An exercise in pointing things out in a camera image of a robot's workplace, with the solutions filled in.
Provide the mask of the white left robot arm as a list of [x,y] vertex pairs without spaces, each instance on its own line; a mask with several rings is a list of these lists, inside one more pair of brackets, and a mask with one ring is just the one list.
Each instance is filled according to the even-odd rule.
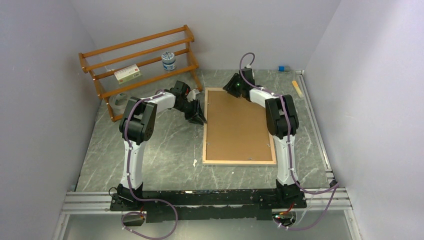
[[118,197],[130,210],[137,210],[143,203],[142,166],[147,142],[154,133],[157,113],[176,109],[192,124],[204,125],[207,120],[198,99],[189,99],[191,88],[183,81],[174,87],[162,89],[146,98],[130,97],[119,131],[124,142],[124,170],[117,187]]

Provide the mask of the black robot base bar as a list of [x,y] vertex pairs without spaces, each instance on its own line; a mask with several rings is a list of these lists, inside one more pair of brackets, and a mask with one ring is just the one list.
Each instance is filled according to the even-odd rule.
[[244,219],[271,220],[278,210],[304,209],[306,197],[294,185],[259,189],[135,190],[119,185],[111,195],[112,212],[143,213],[147,223]]

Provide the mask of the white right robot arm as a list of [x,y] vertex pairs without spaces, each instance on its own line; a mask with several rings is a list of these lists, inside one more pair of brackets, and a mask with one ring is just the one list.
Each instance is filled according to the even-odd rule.
[[282,208],[288,207],[300,194],[294,168],[294,141],[299,119],[291,95],[281,95],[255,85],[254,73],[245,67],[235,73],[223,87],[228,94],[260,105],[265,109],[266,126],[274,140],[277,158],[275,202]]

